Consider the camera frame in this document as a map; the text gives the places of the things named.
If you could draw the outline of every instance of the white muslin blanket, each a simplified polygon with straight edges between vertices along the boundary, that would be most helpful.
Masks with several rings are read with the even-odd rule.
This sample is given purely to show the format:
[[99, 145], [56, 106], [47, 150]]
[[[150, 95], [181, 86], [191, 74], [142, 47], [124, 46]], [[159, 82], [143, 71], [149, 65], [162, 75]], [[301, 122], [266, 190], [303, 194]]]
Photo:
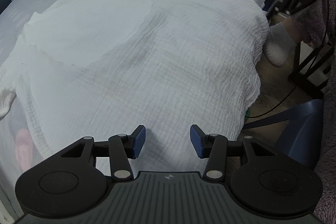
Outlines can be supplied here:
[[259, 95], [267, 33], [253, 0], [58, 0], [1, 66], [0, 116], [16, 94], [44, 158], [143, 124], [135, 173], [202, 171], [190, 126], [236, 139]]

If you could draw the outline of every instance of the black metal frame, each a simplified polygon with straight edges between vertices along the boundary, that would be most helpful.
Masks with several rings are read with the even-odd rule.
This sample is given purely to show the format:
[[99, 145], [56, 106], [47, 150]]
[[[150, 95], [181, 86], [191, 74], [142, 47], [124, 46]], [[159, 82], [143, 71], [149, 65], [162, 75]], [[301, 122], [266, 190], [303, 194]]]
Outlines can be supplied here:
[[[328, 80], [324, 81], [320, 85], [314, 85], [308, 78], [317, 71], [333, 54], [334, 54], [334, 45], [328, 50], [328, 52], [318, 60], [305, 74], [301, 70], [308, 65], [308, 63], [315, 59], [316, 54], [319, 54], [323, 47], [315, 48], [301, 63], [301, 44], [297, 45], [295, 48], [294, 55], [294, 67], [292, 73], [288, 76], [288, 79], [293, 82], [295, 85], [300, 87], [305, 93], [311, 96], [314, 99], [323, 99], [324, 94], [321, 91], [328, 83]], [[323, 73], [326, 75], [331, 70], [331, 65], [323, 70]]]

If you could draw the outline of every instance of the black cable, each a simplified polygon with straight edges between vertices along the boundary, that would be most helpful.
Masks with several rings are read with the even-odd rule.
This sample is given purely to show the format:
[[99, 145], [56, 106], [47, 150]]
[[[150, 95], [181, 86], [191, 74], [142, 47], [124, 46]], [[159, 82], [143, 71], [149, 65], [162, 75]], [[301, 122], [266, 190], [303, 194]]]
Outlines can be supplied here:
[[[322, 44], [321, 44], [319, 51], [317, 52], [317, 54], [316, 54], [313, 62], [310, 64], [310, 66], [309, 66], [309, 68], [308, 68], [308, 70], [307, 70], [306, 73], [309, 72], [309, 70], [311, 69], [311, 67], [315, 63], [317, 57], [319, 56], [319, 53], [320, 53], [321, 49], [325, 46], [325, 39], [326, 39], [326, 36], [327, 36], [327, 27], [328, 27], [328, 24], [329, 24], [329, 8], [330, 8], [329, 7], [329, 0], [327, 0], [327, 20], [326, 20], [326, 24], [325, 24], [325, 32], [324, 32], [324, 37], [323, 37], [323, 40], [322, 40]], [[279, 105], [281, 105], [292, 94], [292, 92], [296, 89], [296, 87], [297, 86], [295, 86], [291, 90], [291, 92], [288, 93], [288, 95], [280, 103], [278, 103], [275, 107], [273, 107], [271, 110], [269, 110], [269, 111], [267, 111], [267, 112], [265, 112], [265, 113], [263, 113], [261, 115], [258, 115], [258, 116], [253, 116], [253, 117], [251, 117], [251, 116], [245, 116], [245, 118], [259, 118], [259, 117], [264, 116], [264, 115], [270, 113], [271, 111], [275, 110]]]
[[271, 110], [267, 111], [266, 113], [264, 114], [261, 114], [261, 115], [258, 115], [258, 116], [253, 116], [253, 117], [250, 117], [250, 116], [245, 116], [245, 118], [259, 118], [261, 116], [264, 116], [266, 114], [269, 114], [271, 111], [275, 110], [279, 105], [281, 105], [291, 94], [292, 92], [296, 89], [296, 86], [291, 90], [290, 93], [287, 94], [287, 96], [280, 102], [278, 103], [275, 107], [273, 107]]

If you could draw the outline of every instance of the white sock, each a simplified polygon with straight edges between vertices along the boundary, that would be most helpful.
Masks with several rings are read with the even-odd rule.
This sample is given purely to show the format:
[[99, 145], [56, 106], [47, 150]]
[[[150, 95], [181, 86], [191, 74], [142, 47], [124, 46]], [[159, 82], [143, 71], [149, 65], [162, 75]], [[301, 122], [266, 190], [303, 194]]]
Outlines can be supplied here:
[[267, 60], [277, 68], [282, 67], [296, 44], [280, 22], [269, 28], [269, 34], [262, 48]]

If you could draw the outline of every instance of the black cabinet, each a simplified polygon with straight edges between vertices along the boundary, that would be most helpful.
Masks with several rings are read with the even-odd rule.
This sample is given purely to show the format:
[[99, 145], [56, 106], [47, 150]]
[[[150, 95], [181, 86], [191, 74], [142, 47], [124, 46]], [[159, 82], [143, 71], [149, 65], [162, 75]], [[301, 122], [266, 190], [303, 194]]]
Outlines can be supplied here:
[[0, 14], [7, 8], [11, 3], [11, 0], [0, 0]]

